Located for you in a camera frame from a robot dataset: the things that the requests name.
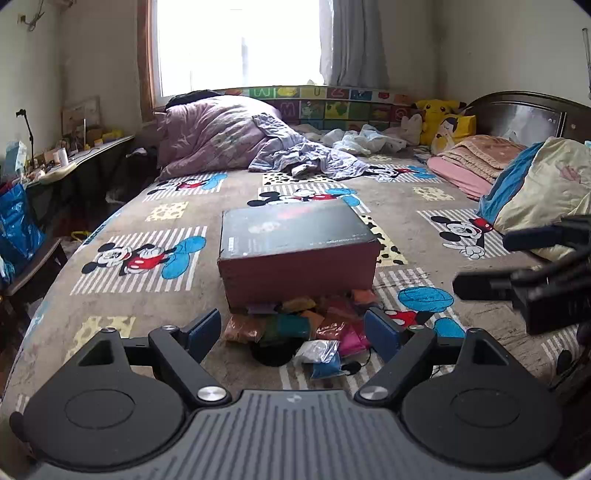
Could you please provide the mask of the dark portrait box lid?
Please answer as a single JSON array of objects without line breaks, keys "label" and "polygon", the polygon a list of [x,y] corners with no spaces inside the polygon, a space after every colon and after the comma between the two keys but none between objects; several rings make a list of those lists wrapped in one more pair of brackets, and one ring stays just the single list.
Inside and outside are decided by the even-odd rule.
[{"label": "dark portrait box lid", "polygon": [[266,257],[377,241],[342,199],[249,206],[223,213],[219,258]]}]

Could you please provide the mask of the cream pillow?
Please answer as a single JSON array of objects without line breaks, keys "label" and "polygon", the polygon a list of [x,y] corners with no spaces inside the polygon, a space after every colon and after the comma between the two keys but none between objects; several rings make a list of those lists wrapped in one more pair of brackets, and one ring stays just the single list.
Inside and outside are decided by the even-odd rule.
[{"label": "cream pillow", "polygon": [[494,227],[507,234],[589,213],[590,148],[550,137],[534,156],[521,188],[500,210]]}]

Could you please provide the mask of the magenta clay bag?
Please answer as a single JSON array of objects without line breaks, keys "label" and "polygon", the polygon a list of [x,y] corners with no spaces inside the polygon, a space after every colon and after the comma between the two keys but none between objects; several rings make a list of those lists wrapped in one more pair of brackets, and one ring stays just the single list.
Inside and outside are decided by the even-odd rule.
[{"label": "magenta clay bag", "polygon": [[356,322],[346,326],[342,331],[339,342],[339,354],[342,357],[349,357],[363,353],[370,349],[370,341],[365,333],[362,322]]}]

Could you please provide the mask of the blue towel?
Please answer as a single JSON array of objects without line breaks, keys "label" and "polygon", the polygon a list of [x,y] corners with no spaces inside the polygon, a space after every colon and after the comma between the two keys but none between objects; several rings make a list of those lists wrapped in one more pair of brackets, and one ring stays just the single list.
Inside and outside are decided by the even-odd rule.
[{"label": "blue towel", "polygon": [[479,201],[479,217],[491,225],[496,222],[502,208],[521,189],[531,164],[542,146],[543,143],[538,142],[523,150],[501,172],[490,192]]}]

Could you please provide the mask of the blue clay bag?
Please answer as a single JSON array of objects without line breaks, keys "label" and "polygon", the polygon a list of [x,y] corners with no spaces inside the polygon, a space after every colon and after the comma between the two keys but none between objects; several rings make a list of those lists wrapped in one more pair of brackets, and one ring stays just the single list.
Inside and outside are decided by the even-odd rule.
[{"label": "blue clay bag", "polygon": [[342,370],[342,362],[338,355],[332,357],[327,363],[315,363],[311,370],[311,379],[321,380],[345,375]]}]

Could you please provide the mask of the white clay bag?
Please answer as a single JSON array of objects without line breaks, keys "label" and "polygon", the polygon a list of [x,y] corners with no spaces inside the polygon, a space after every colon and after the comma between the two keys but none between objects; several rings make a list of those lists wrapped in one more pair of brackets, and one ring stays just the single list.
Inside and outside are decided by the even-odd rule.
[{"label": "white clay bag", "polygon": [[328,364],[339,353],[339,340],[304,342],[294,355],[294,364]]}]

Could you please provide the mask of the red cardboard shoe box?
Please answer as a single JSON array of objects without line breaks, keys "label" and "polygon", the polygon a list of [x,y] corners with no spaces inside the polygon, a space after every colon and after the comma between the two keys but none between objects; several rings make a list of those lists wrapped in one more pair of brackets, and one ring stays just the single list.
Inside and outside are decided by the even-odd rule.
[{"label": "red cardboard shoe box", "polygon": [[273,255],[220,258],[217,266],[228,305],[242,308],[303,296],[367,290],[380,252],[380,243],[373,240]]}]

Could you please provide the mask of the teal clay bag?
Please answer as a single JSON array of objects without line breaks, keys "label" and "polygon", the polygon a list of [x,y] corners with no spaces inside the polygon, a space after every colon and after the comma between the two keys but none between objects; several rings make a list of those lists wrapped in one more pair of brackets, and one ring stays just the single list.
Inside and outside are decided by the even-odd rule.
[{"label": "teal clay bag", "polygon": [[304,316],[280,314],[276,317],[276,334],[280,338],[308,340],[311,334],[310,321]]}]

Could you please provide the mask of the Mickey Mouse bed cover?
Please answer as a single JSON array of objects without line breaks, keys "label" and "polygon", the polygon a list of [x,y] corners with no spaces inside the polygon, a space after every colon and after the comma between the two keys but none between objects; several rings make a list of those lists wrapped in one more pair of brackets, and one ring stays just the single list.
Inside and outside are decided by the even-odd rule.
[{"label": "Mickey Mouse bed cover", "polygon": [[[528,147],[502,137],[477,135],[442,157],[495,183]],[[370,172],[334,180],[319,172],[222,170],[169,180],[157,178],[105,220],[72,254],[43,297],[16,354],[1,398],[1,414],[23,412],[33,395],[99,330],[143,337],[164,326],[184,326],[211,310],[222,332],[232,315],[266,320],[259,342],[214,344],[205,357],[212,376],[231,392],[242,389],[315,390],[355,393],[385,363],[374,357],[359,372],[311,379],[311,364],[294,364],[304,342],[339,340],[346,326],[363,323],[377,306],[397,324],[425,325],[444,336],[470,328],[489,331],[534,376],[552,381],[565,355],[577,356],[577,324],[540,335],[526,331],[522,317],[506,307],[478,307],[461,300],[452,282],[461,271],[537,269],[567,254],[563,246],[508,251],[506,234],[478,216],[479,201],[435,174],[426,164],[389,159]],[[377,237],[372,285],[367,290],[254,304],[228,305],[217,261],[221,221],[227,210],[344,200]],[[276,317],[307,317],[308,340],[280,338]]]}]

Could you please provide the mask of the brown clay bag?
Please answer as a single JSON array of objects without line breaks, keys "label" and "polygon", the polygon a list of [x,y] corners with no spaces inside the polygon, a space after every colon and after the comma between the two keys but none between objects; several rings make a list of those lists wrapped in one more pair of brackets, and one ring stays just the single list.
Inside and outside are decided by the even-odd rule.
[{"label": "brown clay bag", "polygon": [[226,342],[246,344],[259,342],[266,330],[266,320],[259,317],[232,315],[222,334]]}]

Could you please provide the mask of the blue plastic bag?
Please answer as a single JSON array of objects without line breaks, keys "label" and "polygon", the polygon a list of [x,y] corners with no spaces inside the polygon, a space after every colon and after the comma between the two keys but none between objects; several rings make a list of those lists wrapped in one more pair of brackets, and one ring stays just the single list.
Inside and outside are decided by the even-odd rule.
[{"label": "blue plastic bag", "polygon": [[45,236],[35,224],[21,184],[1,194],[1,279],[10,284],[43,245]]}]

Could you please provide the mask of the yellow Pikachu plush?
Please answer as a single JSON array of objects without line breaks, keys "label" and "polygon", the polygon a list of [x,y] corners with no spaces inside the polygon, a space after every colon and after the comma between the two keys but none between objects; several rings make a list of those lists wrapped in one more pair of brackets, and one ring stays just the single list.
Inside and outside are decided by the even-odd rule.
[{"label": "yellow Pikachu plush", "polygon": [[430,146],[444,118],[450,114],[460,113],[466,106],[465,102],[440,99],[424,99],[413,103],[412,108],[420,113],[423,119],[420,144]]}]

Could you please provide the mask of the cluttered side desk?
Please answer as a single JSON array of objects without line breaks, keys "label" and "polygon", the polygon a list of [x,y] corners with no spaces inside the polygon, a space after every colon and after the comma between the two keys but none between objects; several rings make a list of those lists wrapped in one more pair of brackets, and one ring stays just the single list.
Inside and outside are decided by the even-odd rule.
[{"label": "cluttered side desk", "polygon": [[48,184],[59,180],[85,161],[98,156],[108,148],[131,141],[119,128],[102,124],[98,96],[66,106],[61,111],[61,134],[52,149],[33,156],[22,142],[7,147],[5,172],[9,167],[24,184]]}]

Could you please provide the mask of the colourful alphabet foam mat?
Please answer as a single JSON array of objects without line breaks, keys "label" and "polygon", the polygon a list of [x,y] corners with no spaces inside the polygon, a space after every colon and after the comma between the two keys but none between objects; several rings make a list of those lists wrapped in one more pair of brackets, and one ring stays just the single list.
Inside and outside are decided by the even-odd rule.
[{"label": "colourful alphabet foam mat", "polygon": [[370,124],[383,131],[414,114],[408,96],[380,89],[298,85],[229,88],[222,93],[269,103],[288,125],[308,124],[318,130],[360,130]]}]

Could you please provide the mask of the lilac quilt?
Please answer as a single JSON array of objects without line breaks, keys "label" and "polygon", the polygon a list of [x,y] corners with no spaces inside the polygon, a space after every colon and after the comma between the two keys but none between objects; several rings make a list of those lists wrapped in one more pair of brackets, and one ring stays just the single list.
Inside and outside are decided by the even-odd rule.
[{"label": "lilac quilt", "polygon": [[214,96],[156,115],[160,180],[244,170],[273,140],[293,135],[270,104],[242,96]]}]

